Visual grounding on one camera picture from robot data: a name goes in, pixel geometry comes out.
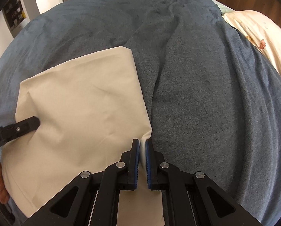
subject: screw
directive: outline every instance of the screw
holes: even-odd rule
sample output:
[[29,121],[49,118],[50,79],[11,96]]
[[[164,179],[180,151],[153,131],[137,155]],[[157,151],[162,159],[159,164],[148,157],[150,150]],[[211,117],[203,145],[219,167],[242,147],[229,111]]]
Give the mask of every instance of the screw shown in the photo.
[[122,162],[122,161],[119,161],[117,164],[116,164],[116,167],[118,168],[122,168],[125,166],[125,162]]
[[198,178],[204,178],[204,173],[203,172],[196,172],[195,176]]
[[169,165],[169,163],[168,162],[162,162],[162,163],[160,163],[160,167],[161,168],[168,168],[170,165]]
[[81,172],[80,176],[81,176],[81,178],[88,178],[90,176],[90,173],[88,171],[84,171],[84,172]]

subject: gray blanket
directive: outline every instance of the gray blanket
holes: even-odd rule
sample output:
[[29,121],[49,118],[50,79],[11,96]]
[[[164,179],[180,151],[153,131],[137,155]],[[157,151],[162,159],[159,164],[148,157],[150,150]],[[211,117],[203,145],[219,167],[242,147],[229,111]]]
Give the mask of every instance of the gray blanket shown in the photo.
[[99,50],[132,50],[155,149],[201,170],[265,226],[281,216],[281,78],[211,0],[69,0],[0,59],[0,126],[19,83]]

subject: folded fabric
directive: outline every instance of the folded fabric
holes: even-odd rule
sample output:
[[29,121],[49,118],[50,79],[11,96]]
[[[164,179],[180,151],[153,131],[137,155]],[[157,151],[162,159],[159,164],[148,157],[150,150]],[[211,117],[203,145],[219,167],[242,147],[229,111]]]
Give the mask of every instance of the folded fabric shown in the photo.
[[[16,121],[40,127],[4,146],[7,191],[30,217],[80,172],[120,160],[151,125],[130,49],[116,47],[50,68],[20,83]],[[136,191],[121,191],[118,225],[164,225],[161,193],[148,190],[140,166]]]
[[281,28],[267,16],[252,10],[226,13],[223,18],[244,34],[281,76]]

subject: pillow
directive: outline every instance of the pillow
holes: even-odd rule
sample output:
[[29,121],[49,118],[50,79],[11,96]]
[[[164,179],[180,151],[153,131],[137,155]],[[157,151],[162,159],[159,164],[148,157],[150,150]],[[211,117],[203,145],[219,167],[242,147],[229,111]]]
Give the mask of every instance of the pillow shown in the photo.
[[265,15],[252,10],[234,11],[222,17],[244,34],[281,76],[281,28]]

